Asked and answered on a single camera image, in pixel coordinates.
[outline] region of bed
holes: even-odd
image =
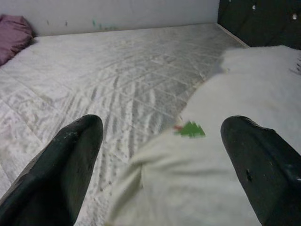
[[[244,47],[217,24],[35,38],[0,68],[0,196],[61,127],[96,114],[104,138],[76,225],[103,225],[131,156],[174,125],[224,50]]]

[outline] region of white fabric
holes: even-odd
[[[0,68],[0,196],[61,127],[97,114],[104,139],[76,225],[103,225],[121,169],[233,47],[216,24],[37,37]]]
[[[112,226],[259,226],[222,144],[222,122],[244,115],[301,151],[300,52],[287,47],[227,51],[215,75],[181,113],[205,138],[172,129],[133,157],[113,189]]]

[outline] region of white wall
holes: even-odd
[[[39,35],[216,22],[219,0],[0,0]]]

